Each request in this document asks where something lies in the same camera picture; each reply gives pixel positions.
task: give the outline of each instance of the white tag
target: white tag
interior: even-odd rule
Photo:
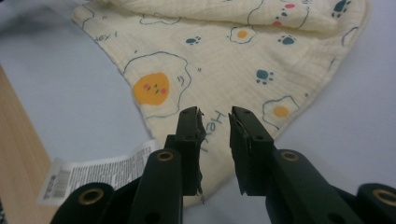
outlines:
[[[92,182],[107,183],[114,190],[143,174],[149,154],[160,149],[156,140],[138,146],[130,155],[112,159],[69,162],[56,158],[52,163],[37,202],[61,205],[75,189]]]

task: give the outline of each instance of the wooden surface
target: wooden surface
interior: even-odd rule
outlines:
[[[50,223],[57,207],[36,204],[50,159],[0,66],[0,199],[9,224]]]

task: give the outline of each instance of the white table surface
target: white table surface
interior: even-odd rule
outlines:
[[[123,155],[150,139],[130,87],[71,21],[82,0],[0,3],[0,64],[53,160]],[[277,139],[333,185],[396,188],[396,1],[373,1],[367,28],[317,100]],[[184,223],[270,223],[264,198],[231,180]]]

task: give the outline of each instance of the fried egg print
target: fried egg print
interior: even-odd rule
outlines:
[[[250,42],[255,34],[257,33],[252,26],[234,27],[231,30],[230,40],[238,44],[246,44]]]
[[[278,100],[267,101],[262,105],[262,119],[279,130],[285,120],[298,109],[299,106],[291,96],[284,96]]]
[[[163,51],[128,62],[123,74],[146,119],[178,112],[183,91],[191,84],[187,64],[187,60]]]

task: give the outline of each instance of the muslin blanket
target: muslin blanket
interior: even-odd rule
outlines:
[[[120,69],[161,144],[181,110],[201,108],[207,198],[234,174],[232,106],[277,138],[331,80],[368,8],[366,0],[108,0],[77,7],[73,20]]]

